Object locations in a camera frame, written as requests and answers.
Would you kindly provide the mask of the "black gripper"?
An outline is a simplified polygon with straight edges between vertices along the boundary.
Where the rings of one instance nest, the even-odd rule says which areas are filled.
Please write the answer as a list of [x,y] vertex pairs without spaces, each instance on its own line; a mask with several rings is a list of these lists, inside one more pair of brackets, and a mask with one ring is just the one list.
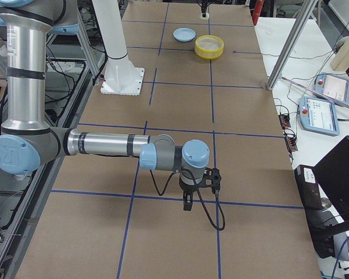
[[206,14],[207,14],[207,8],[206,7],[208,7],[208,0],[201,0],[202,16],[206,16]]
[[193,193],[196,192],[196,186],[183,184],[182,190],[184,192],[184,195],[183,195],[184,211],[191,211],[193,206]]

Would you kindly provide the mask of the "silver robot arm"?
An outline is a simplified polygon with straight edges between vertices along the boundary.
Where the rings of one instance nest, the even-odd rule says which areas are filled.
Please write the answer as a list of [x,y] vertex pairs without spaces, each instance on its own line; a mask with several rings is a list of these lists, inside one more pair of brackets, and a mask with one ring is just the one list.
[[78,154],[110,158],[136,158],[139,167],[178,175],[184,209],[191,210],[201,188],[214,188],[218,174],[208,167],[208,145],[192,139],[176,145],[167,134],[138,135],[79,131],[88,96],[66,96],[62,108],[71,124],[49,124],[45,84],[49,35],[75,35],[93,80],[102,76],[102,92],[137,96],[144,69],[133,65],[126,49],[121,15],[114,1],[93,1],[98,23],[112,20],[112,43],[103,64],[93,59],[77,1],[0,1],[0,28],[6,31],[8,116],[1,124],[0,169],[24,175],[58,158]]

